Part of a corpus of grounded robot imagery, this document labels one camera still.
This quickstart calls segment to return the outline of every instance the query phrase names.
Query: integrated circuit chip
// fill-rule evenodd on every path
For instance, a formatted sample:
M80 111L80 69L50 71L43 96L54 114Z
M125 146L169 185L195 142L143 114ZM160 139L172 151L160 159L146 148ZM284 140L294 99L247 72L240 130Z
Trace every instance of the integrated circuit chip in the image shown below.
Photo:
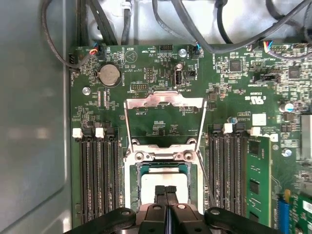
M249 219L257 223L259 222L259 217L252 212L249 212Z
M260 184L253 181L249 180L249 190L255 194L259 194L259 189L260 189Z
M289 79L300 79L300 67L292 66L288 69Z
M230 60L230 72L241 72L242 63L240 60Z
M260 142L250 140L249 141L249 153L258 156L259 155L259 149L260 149L259 146L260 146Z

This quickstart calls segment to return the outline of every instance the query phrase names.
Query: capacitor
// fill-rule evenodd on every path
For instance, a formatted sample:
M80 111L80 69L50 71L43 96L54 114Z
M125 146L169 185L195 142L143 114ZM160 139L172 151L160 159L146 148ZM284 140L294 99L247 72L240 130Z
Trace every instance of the capacitor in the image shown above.
M236 117L229 117L228 118L228 123L237 124L238 123L238 119Z
M292 151L290 149L283 149L282 156L289 157L292 155Z
M280 112L293 112L294 106L291 102L283 103L279 106Z

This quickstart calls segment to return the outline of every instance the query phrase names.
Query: dimm slot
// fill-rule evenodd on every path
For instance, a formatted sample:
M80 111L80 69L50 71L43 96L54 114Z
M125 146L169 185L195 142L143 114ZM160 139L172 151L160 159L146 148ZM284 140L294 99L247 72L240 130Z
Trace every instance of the dimm slot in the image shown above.
M108 157L108 142L102 143L102 168L103 168L103 184L104 184L104 194L103 194L103 211L108 213L110 211L110 196L109 196L109 157Z
M225 206L225 195L224 195L224 136L221 135L219 138L219 190L220 190L220 208L224 209Z
M86 168L86 145L85 142L79 142L79 158L80 158L80 200L81 200L81 223L84 224L87 222L86 212L87 208L87 179L85 173Z
M118 142L111 142L111 159L112 159L112 207L113 210L119 207L119 155L118 155Z
M247 166L247 141L248 138L242 136L242 144L241 144L241 164L240 164L240 169L241 169L241 207L242 207L242 216L246 216L247 212L247 204L245 202L245 197L246 197L246 166Z
M93 143L92 140L86 141L86 164L87 164L87 202L88 221L94 219L94 164L93 164Z
M80 143L82 223L94 219L95 216L93 173L93 143L91 139L86 139Z
M214 156L213 156L213 165L214 165L214 197L216 199L216 206L220 207L220 173L219 173L219 137L218 134L214 134Z
M208 149L208 176L209 176L209 183L210 187L212 189L212 194L215 197L215 186L214 186L214 154L213 154L213 146L214 146L214 141L213 137L211 134L209 134L209 149ZM208 199L208 204L209 207L212 207L210 203L210 199Z
M234 171L235 171L235 152L234 152L234 146L235 146L235 139L234 136L232 134L231 138L229 139L230 141L230 148L229 148L229 161L228 161L228 169L229 169L229 185L230 185L230 204L231 204L231 212L235 212L235 187L236 187L236 183L239 183L239 181L235 180L234 177Z
M104 188L104 174L103 174L103 167L102 167L102 142L100 140L94 141L94 152L95 152L95 162L94 162L94 169L95 169L95 214L96 218L100 217L104 214L103 212L103 192Z
M236 159L234 162L234 177L237 182L234 187L234 196L235 196L235 213L238 215L242 215L242 148L241 148L241 134L235 134L235 144L234 144L234 158Z
M224 136L224 208L228 211L231 210L230 140L229 135Z

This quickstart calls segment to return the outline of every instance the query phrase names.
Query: motherboard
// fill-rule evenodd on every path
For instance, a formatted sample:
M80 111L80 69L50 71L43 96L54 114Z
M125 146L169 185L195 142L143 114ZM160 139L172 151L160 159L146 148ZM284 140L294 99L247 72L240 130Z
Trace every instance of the motherboard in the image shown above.
M91 49L75 48L71 61ZM73 227L121 206L137 211L154 202L156 185L174 185L200 213L218 206L283 233L312 232L311 195L302 192L311 145L301 135L310 131L302 122L311 118L311 77L312 59L279 60L258 44L221 55L192 45L100 47L71 71Z

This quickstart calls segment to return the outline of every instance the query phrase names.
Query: blue connector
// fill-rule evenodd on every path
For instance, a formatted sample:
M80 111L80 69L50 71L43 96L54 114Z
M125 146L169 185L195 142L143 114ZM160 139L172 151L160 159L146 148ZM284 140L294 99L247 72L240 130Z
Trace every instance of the blue connector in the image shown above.
M284 200L278 201L278 229L284 233L289 233L289 204Z

